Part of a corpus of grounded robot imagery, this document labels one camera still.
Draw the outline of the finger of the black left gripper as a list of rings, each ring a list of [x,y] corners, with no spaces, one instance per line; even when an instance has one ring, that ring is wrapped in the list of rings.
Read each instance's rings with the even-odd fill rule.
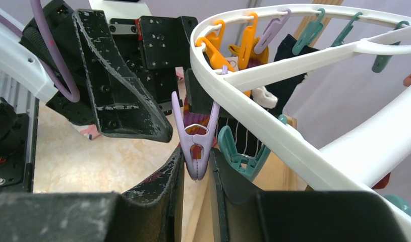
[[[211,113],[213,99],[199,84],[192,69],[186,69],[184,77],[189,111],[191,113],[209,115]]]
[[[168,143],[172,125],[123,60],[104,11],[79,9],[72,18],[98,131],[110,138]]]

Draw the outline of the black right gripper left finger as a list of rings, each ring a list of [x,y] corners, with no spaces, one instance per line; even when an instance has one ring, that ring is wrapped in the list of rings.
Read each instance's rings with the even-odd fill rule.
[[[0,194],[0,241],[181,241],[184,156],[119,194]]]

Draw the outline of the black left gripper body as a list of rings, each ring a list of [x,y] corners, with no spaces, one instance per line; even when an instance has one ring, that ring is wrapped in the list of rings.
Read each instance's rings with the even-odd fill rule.
[[[145,6],[140,1],[100,1],[93,8],[83,10],[104,11],[123,60],[166,117],[171,109],[171,93],[178,89],[176,69],[190,67],[189,39],[197,19],[191,16],[150,16],[145,14]],[[74,125],[96,125],[72,18],[76,10],[65,1],[50,1],[42,11],[80,93],[78,102],[71,102],[56,93],[46,106]]]

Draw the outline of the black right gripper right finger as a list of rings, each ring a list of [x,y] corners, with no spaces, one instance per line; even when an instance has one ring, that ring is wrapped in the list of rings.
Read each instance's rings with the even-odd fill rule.
[[[215,241],[406,241],[389,207],[368,192],[264,191],[210,152]]]

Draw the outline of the white plastic sock hanger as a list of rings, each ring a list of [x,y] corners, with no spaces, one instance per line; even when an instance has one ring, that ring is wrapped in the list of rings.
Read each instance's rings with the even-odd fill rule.
[[[316,190],[370,191],[411,202],[411,1],[346,1],[322,8],[332,22],[317,53],[220,77],[192,44],[191,64],[206,92]],[[244,91],[308,73],[279,124]]]

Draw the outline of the maroon purple striped sock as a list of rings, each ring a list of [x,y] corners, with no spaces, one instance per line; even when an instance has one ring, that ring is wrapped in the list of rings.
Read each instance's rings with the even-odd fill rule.
[[[208,122],[209,122],[209,115],[191,113],[189,111],[189,104],[188,104],[188,99],[186,96],[184,98],[184,106],[183,106],[183,122],[184,122],[185,128],[192,124],[200,124],[204,127],[207,127]],[[204,134],[207,134],[207,131],[204,128],[194,126],[194,127],[186,129],[186,133],[190,135],[195,135],[195,134],[204,135]],[[202,148],[199,146],[192,147],[191,148],[192,159],[201,159],[202,158],[201,150]]]

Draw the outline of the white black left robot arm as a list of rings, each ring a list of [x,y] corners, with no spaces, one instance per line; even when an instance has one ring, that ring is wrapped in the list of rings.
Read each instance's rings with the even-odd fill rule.
[[[189,75],[195,17],[153,16],[144,1],[31,3],[23,26],[0,9],[0,69],[49,108],[107,137],[169,142],[176,69]]]

